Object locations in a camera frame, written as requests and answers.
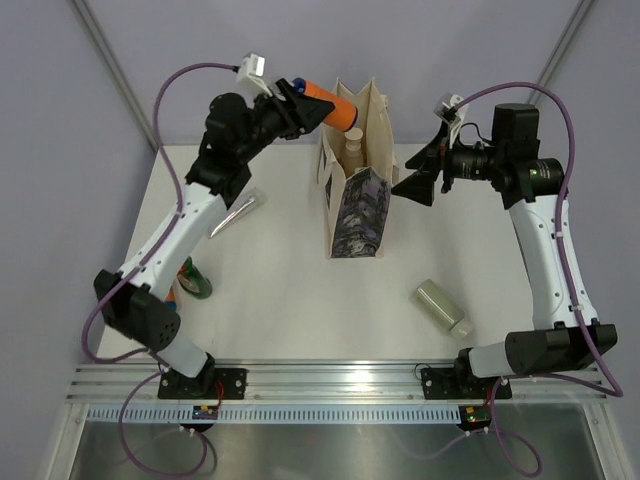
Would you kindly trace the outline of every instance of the dark green bottle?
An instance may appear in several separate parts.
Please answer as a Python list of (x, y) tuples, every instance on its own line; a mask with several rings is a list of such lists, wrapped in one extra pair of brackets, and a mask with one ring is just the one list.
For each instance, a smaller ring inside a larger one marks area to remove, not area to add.
[(185, 292), (196, 298), (208, 298), (213, 292), (211, 282), (200, 273), (191, 257), (187, 257), (187, 260), (180, 267), (178, 281)]

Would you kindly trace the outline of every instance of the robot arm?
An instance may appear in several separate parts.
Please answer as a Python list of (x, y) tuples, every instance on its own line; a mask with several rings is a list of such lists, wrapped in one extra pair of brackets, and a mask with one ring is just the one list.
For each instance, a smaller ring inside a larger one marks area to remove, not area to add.
[[(226, 218), (251, 177), (249, 161), (279, 137), (290, 140), (310, 133), (336, 108), (330, 101), (296, 91), (284, 79), (275, 83), (279, 93), (275, 95), (261, 78), (263, 67), (264, 59), (250, 54), (238, 72), (237, 82), (256, 95), (253, 108), (235, 93), (220, 95), (211, 103), (198, 157), (185, 178), (184, 209), (177, 212), (174, 207), (118, 272), (103, 270), (94, 280), (101, 299), (139, 268), (103, 308), (105, 323), (193, 379), (194, 396), (211, 390), (215, 361), (185, 335), (180, 317), (163, 302), (176, 272), (207, 230)], [(176, 216), (170, 235), (140, 268), (140, 259)]]
[[(615, 345), (617, 335), (613, 325), (598, 322), (586, 293), (571, 239), (566, 199), (562, 228), (555, 228), (555, 207), (564, 172), (556, 159), (538, 158), (538, 110), (531, 105), (498, 105), (491, 142), (464, 145), (457, 136), (465, 112), (448, 108), (460, 100), (454, 95), (440, 102), (436, 109), (443, 119), (440, 131), (406, 163), (416, 172), (391, 192), (431, 206), (440, 171), (442, 193), (451, 190), (455, 178), (490, 181), (513, 222), (531, 286), (535, 328), (509, 333), (498, 344), (461, 351), (456, 360), (460, 382), (585, 368), (593, 362), (593, 356), (573, 309), (582, 310), (601, 354)], [(571, 303), (560, 263), (555, 237), (560, 230), (580, 299), (577, 307)]]

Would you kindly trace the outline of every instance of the paper bag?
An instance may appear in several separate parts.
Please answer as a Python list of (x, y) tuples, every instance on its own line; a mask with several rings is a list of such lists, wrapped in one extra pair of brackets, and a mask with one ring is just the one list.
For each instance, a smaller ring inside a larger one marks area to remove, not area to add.
[(325, 191), (329, 258), (381, 257), (391, 187), (398, 179), (387, 97), (371, 80), (352, 93), (338, 79), (333, 93), (358, 108), (366, 167), (346, 178), (338, 157), (344, 134), (323, 125), (319, 142), (318, 185)]

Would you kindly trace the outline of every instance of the gray floor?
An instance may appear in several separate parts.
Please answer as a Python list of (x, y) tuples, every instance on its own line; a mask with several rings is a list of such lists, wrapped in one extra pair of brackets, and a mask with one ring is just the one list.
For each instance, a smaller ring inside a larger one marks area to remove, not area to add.
[[(501, 425), (531, 441), (540, 452), (543, 479), (604, 478), (580, 407), (503, 406)], [(200, 458), (200, 444), (186, 435), (169, 435), (149, 444), (166, 425), (127, 425), (138, 458), (167, 472), (189, 469)], [(471, 438), (436, 460), (432, 453), (460, 431), (449, 425), (216, 425), (207, 432), (216, 450), (193, 478), (275, 480), (521, 479), (502, 457), (493, 435)], [(509, 442), (519, 462), (534, 468), (533, 457)], [(89, 423), (71, 476), (73, 480), (156, 478), (125, 460), (117, 427)]]

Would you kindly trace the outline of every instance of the white table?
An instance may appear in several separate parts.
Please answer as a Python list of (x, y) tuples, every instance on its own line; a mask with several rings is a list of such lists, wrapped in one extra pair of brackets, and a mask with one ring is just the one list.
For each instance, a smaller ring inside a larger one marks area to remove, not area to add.
[[(420, 147), (397, 145), (399, 162)], [(184, 175), (197, 147), (168, 152)], [(450, 359), (464, 346), (532, 329), (531, 293), (515, 233), (488, 183), (458, 180), (447, 195), (436, 194), (432, 208), (392, 197), (383, 258), (328, 260), (315, 152), (311, 145), (266, 148), (250, 164), (247, 187), (262, 190), (266, 203), (194, 250), (196, 266), (214, 288), (207, 300), (176, 292), (183, 325), (196, 344), (225, 359)], [(128, 255), (173, 202), (158, 159)], [(427, 278), (474, 324), (464, 343), (411, 300)], [(136, 346), (107, 328), (99, 354)]]

